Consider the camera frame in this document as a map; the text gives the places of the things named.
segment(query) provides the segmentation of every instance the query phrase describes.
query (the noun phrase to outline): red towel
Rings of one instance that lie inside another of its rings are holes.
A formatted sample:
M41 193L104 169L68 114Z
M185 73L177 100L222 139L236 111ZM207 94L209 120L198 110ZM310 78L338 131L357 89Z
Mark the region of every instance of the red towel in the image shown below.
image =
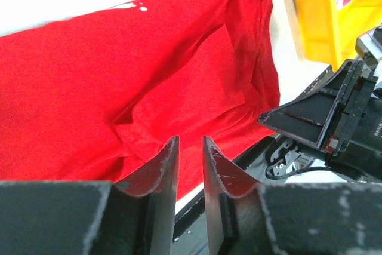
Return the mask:
M270 134L272 0L133 3L0 38L0 179L118 181L179 135L181 198L202 136L234 158Z

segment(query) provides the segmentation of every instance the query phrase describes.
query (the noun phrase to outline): yellow bin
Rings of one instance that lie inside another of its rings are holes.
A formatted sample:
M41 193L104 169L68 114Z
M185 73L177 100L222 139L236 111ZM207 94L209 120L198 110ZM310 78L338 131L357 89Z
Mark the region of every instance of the yellow bin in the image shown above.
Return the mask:
M356 38L382 22L382 0L353 0L337 11L335 0L294 0L309 60L332 65L356 56Z

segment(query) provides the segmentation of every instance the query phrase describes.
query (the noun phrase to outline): yellow plastic container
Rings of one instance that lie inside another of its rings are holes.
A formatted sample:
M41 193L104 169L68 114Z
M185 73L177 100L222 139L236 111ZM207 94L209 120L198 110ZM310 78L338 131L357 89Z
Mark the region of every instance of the yellow plastic container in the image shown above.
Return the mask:
M356 38L382 23L382 0L353 0L337 10L335 0L294 0L309 60L332 65L356 56Z

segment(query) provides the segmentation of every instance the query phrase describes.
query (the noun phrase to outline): red fabric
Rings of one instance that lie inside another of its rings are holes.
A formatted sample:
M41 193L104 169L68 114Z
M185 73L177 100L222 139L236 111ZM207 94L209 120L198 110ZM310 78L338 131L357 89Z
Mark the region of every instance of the red fabric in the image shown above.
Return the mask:
M270 133L272 0L134 3L0 38L1 179L118 181L179 135L181 198L202 136L234 158Z

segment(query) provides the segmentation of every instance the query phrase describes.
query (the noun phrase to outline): black cable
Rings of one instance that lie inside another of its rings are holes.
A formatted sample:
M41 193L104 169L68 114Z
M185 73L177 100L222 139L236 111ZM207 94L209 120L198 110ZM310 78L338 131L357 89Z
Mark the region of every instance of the black cable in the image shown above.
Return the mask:
M271 173L270 173L271 169L273 169L275 166L279 165L283 161L284 161L284 159L280 159L277 163L272 164L272 165L267 167L267 169L265 170L265 176L267 177L267 179L283 180L283 179L288 179L291 176L296 176L298 174L303 174L303 173L309 173L311 171L331 171L331 169L328 167L305 167L305 168L302 168L300 170L291 171L290 173L286 173L282 176L271 175Z
M379 99L382 99L382 88L378 88L378 89L375 89L373 94L379 98Z

